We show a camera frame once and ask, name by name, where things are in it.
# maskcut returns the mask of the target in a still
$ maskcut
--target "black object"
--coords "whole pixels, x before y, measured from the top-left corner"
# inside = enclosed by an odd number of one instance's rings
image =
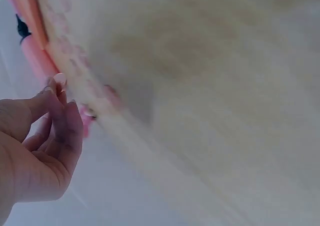
[[[26,25],[26,23],[24,23],[23,21],[21,21],[21,19],[19,18],[19,16],[16,14],[16,19],[18,21],[18,27],[17,27],[17,30],[18,30],[18,33],[19,35],[22,37],[21,41],[20,41],[20,44],[22,43],[22,41],[24,40],[24,38],[28,37],[31,35],[31,33],[29,32],[29,28],[28,26]]]

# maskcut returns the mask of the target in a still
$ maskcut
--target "beige fabric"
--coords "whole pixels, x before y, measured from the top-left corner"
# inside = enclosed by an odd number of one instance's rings
[[[64,26],[49,21],[46,4],[61,12],[59,1],[39,0],[50,54],[191,221],[319,221],[317,0],[71,0],[66,36],[90,68],[56,44]],[[122,97],[121,113],[105,84]]]

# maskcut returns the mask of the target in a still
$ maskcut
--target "pink pool noodle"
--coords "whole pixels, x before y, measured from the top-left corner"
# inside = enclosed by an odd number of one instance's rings
[[[53,61],[45,50],[41,50],[33,35],[29,32],[27,25],[16,16],[18,21],[18,32],[22,36],[21,49],[29,62],[32,71],[41,83],[48,77],[59,73]]]

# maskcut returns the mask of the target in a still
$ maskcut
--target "blurry surface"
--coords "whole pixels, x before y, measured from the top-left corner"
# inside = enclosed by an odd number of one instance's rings
[[[20,49],[14,11],[6,0],[0,0],[0,15],[0,98],[31,97],[42,85]],[[185,223],[121,157],[105,132],[94,125],[65,196],[56,202],[16,204],[6,225],[176,226]]]
[[[175,206],[203,225],[320,221],[318,0],[71,2],[40,0],[74,46],[63,72],[93,104],[92,75],[118,90],[127,110],[100,119]]]

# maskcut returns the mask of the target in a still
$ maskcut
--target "finger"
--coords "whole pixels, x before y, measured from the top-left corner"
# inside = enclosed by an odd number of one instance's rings
[[[60,92],[60,95],[58,95],[58,99],[62,103],[62,105],[67,105],[67,95],[64,90]]]
[[[49,116],[41,119],[36,133],[23,142],[23,146],[30,152],[38,150],[47,140],[50,134],[52,121]]]
[[[65,166],[70,176],[73,175],[82,152],[84,125],[75,102],[65,107],[67,135],[58,160]]]
[[[49,113],[52,118],[54,137],[45,149],[46,154],[51,157],[58,157],[61,147],[66,141],[67,120],[65,107],[52,97],[49,105]]]
[[[57,84],[54,79],[50,79],[48,85],[35,97],[22,100],[31,112],[31,122],[34,123],[48,112],[48,99],[51,94],[56,95]]]

